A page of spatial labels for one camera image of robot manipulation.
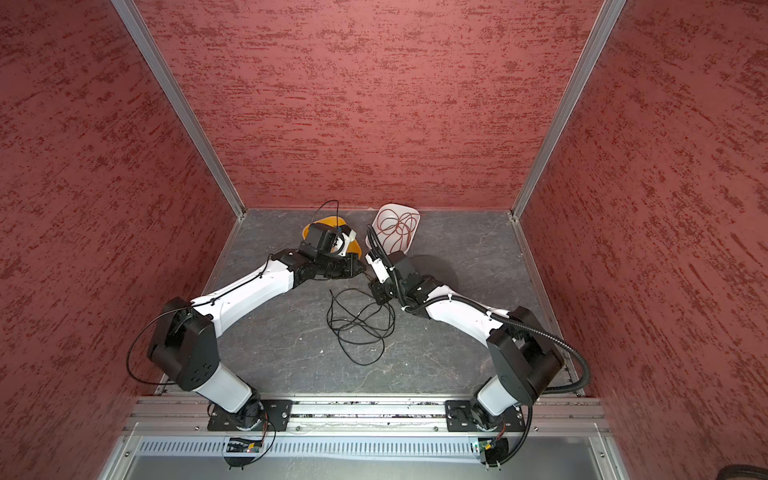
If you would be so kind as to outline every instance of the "metal grille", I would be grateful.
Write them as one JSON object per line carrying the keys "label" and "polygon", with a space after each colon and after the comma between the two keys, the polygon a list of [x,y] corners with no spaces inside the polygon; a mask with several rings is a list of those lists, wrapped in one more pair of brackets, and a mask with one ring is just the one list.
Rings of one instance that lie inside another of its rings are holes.
{"label": "metal grille", "polygon": [[[222,456],[226,437],[145,437],[139,456]],[[475,438],[306,437],[279,436],[270,457],[407,458],[476,462],[470,442]]]}

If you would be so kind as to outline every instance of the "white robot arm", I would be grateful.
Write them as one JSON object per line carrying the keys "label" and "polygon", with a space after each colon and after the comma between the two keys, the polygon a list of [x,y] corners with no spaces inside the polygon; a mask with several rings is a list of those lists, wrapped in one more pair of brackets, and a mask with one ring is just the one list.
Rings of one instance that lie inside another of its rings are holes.
{"label": "white robot arm", "polygon": [[[357,255],[346,252],[345,243],[353,239],[351,230],[313,223],[298,250],[270,255],[252,273],[191,302],[171,300],[155,329],[149,358],[183,390],[229,412],[238,429],[257,428],[260,397],[221,363],[216,339],[267,300],[310,278],[351,278],[363,272]],[[563,358],[530,311],[519,307],[510,313],[459,296],[433,277],[419,275],[402,252],[387,256],[377,250],[376,241],[372,245],[366,259],[378,277],[369,285],[377,302],[397,299],[407,313],[445,322],[489,348],[498,375],[472,400],[472,420],[481,429],[499,425],[509,407],[533,404]]]}

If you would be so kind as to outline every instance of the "black mounting plate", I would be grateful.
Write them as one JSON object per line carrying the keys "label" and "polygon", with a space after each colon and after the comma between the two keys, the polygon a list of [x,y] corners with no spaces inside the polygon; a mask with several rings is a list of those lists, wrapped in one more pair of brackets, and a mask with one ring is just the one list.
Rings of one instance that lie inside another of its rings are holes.
{"label": "black mounting plate", "polygon": [[[275,430],[278,432],[285,432],[290,420],[290,410],[293,406],[291,400],[261,400],[264,405],[264,411],[266,417],[272,422]],[[241,432],[234,425],[226,420],[227,416],[223,414],[224,410],[218,405],[214,406],[214,410],[211,413],[211,417],[208,420],[208,432]]]}
{"label": "black mounting plate", "polygon": [[[445,401],[445,423],[448,425],[449,432],[482,432],[472,421],[469,415],[471,408],[468,400],[446,400]],[[507,424],[507,432],[522,432],[525,430],[522,414],[515,407],[509,407],[504,412],[504,420]],[[500,432],[502,426],[496,427],[495,432]]]}

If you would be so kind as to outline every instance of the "gray marble floor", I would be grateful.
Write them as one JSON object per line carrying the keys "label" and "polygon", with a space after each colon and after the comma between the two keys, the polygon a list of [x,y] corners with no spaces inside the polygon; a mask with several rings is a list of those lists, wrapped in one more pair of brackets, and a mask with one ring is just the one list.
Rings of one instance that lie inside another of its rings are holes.
{"label": "gray marble floor", "polygon": [[[342,211],[340,216],[362,237],[375,213]],[[301,230],[311,216],[300,210],[251,210],[216,288],[261,266],[269,253],[298,247]],[[409,256],[430,256],[420,257],[421,263],[432,266],[427,273],[474,300],[510,310],[522,305],[541,315],[503,212],[425,212]],[[222,362],[259,390],[281,393],[463,395],[494,375],[484,345],[449,325],[399,310],[395,332],[386,339],[381,359],[371,366],[350,362],[326,325],[329,289],[338,292],[355,286],[367,291],[367,281],[363,275],[309,281],[270,300],[219,338]],[[356,294],[341,301],[355,312],[369,302]],[[385,326],[386,316],[372,321]],[[380,348],[357,347],[349,352],[370,361]]]}

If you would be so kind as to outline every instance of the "red textured wall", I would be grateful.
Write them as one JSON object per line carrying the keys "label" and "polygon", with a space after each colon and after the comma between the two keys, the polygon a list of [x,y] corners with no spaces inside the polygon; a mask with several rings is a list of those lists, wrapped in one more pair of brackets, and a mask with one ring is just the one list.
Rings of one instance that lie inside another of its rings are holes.
{"label": "red textured wall", "polygon": [[768,4],[628,2],[523,226],[633,480],[768,464]]}
{"label": "red textured wall", "polygon": [[108,0],[4,2],[0,27],[0,478],[93,478],[140,391],[128,345],[233,215]]}
{"label": "red textured wall", "polygon": [[601,0],[137,0],[248,207],[509,208]]}

